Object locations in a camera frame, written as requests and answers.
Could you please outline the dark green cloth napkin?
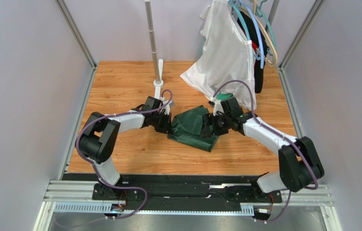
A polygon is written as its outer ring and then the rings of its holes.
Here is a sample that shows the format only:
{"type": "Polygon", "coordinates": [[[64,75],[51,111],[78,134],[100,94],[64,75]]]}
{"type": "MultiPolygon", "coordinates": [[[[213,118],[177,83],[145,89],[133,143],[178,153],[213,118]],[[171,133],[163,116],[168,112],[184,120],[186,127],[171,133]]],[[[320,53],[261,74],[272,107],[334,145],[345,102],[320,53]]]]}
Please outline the dark green cloth napkin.
{"type": "Polygon", "coordinates": [[[173,134],[168,134],[170,140],[211,152],[218,140],[217,136],[203,138],[200,136],[203,124],[203,115],[209,111],[203,105],[182,112],[172,120],[173,134]]]}

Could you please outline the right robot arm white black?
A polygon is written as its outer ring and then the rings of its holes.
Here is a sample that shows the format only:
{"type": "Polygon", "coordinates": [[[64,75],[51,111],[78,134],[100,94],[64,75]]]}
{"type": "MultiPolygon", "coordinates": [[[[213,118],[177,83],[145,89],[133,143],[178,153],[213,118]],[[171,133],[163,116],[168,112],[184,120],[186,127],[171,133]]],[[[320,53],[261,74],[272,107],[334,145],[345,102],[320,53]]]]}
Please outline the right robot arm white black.
{"type": "Polygon", "coordinates": [[[251,182],[258,193],[277,190],[298,192],[315,190],[324,168],[309,137],[297,138],[279,131],[264,122],[252,111],[244,112],[235,97],[212,99],[213,112],[203,115],[201,137],[210,138],[227,134],[229,130],[252,138],[278,156],[279,169],[265,173],[251,182]]]}

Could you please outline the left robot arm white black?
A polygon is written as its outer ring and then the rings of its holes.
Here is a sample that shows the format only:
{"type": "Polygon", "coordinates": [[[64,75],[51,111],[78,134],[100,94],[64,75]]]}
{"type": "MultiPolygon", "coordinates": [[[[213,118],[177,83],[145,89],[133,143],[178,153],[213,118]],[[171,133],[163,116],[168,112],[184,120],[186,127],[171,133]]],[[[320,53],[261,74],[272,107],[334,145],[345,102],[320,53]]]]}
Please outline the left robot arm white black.
{"type": "Polygon", "coordinates": [[[163,101],[149,96],[144,104],[119,114],[93,112],[78,134],[75,148],[79,156],[90,163],[101,184],[114,190],[130,189],[118,186],[121,175],[112,160],[120,133],[154,127],[156,132],[172,133],[170,108],[173,100],[163,101]]]}

